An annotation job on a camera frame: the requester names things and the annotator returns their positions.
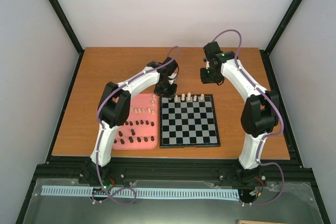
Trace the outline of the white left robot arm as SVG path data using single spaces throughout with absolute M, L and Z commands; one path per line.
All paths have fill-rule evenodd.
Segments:
M 129 117 L 131 100 L 150 86 L 155 86 L 154 94 L 158 96 L 175 96 L 177 84 L 172 75 L 177 68 L 176 60 L 168 57 L 163 63 L 150 62 L 142 71 L 125 81 L 106 84 L 97 110 L 99 133 L 90 155 L 96 165 L 90 176 L 97 183 L 108 180 L 109 170 L 104 166 L 110 162 L 113 141 L 119 127 Z

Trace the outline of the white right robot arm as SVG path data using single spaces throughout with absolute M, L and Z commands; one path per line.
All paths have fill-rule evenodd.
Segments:
M 201 82 L 221 85 L 228 80 L 245 103 L 240 118 L 245 140 L 238 160 L 243 169 L 255 169 L 267 135 L 279 122 L 279 95 L 261 86 L 235 58 L 235 53 L 223 52 L 217 42 L 209 42 L 203 51 L 206 67 L 200 69 Z

